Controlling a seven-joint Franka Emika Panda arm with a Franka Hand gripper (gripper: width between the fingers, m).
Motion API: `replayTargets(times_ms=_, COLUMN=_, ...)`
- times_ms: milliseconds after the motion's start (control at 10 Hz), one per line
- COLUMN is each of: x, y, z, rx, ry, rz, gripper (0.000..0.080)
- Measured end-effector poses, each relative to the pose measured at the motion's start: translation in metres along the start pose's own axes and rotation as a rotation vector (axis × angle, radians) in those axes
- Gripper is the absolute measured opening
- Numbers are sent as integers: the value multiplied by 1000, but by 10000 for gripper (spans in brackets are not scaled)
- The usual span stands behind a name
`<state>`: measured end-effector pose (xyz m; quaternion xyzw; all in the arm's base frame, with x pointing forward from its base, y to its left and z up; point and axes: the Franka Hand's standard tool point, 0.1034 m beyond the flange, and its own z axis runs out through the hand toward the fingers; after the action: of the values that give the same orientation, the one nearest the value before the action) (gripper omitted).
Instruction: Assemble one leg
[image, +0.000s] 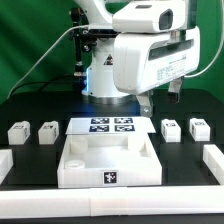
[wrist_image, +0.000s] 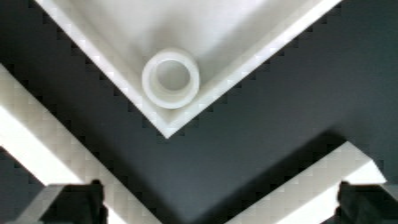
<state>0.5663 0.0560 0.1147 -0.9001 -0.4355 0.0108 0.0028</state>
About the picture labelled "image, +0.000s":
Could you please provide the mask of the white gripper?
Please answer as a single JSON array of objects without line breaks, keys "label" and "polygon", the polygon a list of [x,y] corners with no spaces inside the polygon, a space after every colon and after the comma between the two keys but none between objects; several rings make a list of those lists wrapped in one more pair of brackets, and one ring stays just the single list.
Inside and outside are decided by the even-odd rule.
[{"label": "white gripper", "polygon": [[119,34],[114,42],[114,84],[121,92],[137,95],[140,115],[150,118],[153,101],[148,90],[171,81],[167,99],[172,104],[178,103],[182,76],[197,69],[199,58],[198,28],[188,30],[184,40],[174,42],[169,33]]}]

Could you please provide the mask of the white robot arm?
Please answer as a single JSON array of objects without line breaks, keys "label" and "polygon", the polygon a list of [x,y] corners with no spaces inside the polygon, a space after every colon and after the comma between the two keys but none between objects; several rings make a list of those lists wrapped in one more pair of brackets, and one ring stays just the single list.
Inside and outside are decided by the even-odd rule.
[{"label": "white robot arm", "polygon": [[195,75],[200,59],[196,25],[198,0],[74,0],[73,22],[88,25],[75,34],[79,52],[92,62],[82,94],[99,103],[135,98],[140,114],[153,114],[153,90],[167,84],[168,100],[180,98],[183,80]]}]

